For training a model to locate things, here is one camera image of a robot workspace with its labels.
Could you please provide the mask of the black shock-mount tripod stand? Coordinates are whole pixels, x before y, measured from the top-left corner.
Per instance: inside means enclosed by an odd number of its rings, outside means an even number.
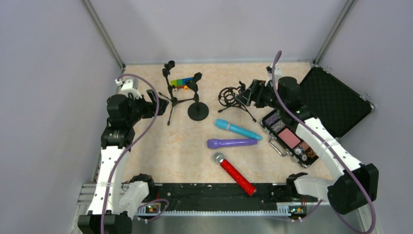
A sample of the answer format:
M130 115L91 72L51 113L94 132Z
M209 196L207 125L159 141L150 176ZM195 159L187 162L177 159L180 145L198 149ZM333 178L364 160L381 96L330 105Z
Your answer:
M239 81L238 87L226 87L222 89L218 94L218 102L224 107L223 109L218 110L218 113L227 110L228 108L238 108L245 112L247 112L254 122L257 120L253 117L253 115L248 111L247 107L242 104L240 101L236 99L236 95L240 94L241 92L246 90L246 86L244 83Z

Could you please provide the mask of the red glitter microphone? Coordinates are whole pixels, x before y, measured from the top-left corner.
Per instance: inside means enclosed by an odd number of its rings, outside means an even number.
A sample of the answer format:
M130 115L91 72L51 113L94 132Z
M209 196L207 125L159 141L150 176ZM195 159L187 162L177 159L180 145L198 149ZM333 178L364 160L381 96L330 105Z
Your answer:
M220 165L225 172L238 184L238 186L248 195L252 196L256 192L256 187L252 185L225 157L223 153L217 152L213 155L213 160Z

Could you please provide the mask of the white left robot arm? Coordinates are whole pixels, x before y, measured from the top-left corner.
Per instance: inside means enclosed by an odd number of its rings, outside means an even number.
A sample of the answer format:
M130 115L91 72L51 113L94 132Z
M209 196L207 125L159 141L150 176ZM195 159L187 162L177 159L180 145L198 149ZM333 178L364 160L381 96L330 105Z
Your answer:
M141 119L163 115L169 102L147 90L150 101L132 94L107 99L107 125L101 136L100 170L95 192L86 214L77 226L83 234L130 234L132 220L154 187L150 175L139 175L121 194L122 174L135 136L134 125Z

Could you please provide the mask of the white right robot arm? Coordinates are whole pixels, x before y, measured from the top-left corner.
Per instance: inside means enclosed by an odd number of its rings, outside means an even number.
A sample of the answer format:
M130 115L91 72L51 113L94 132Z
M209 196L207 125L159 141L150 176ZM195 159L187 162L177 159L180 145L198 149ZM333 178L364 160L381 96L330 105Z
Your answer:
M313 177L306 173L293 174L289 183L296 194L326 200L339 214L346 215L362 206L369 206L375 215L378 168L364 164L352 156L325 129L300 99L300 86L293 77L271 81L253 80L252 84L235 96L249 106L271 107L281 115L288 130L309 145L327 166L332 179Z

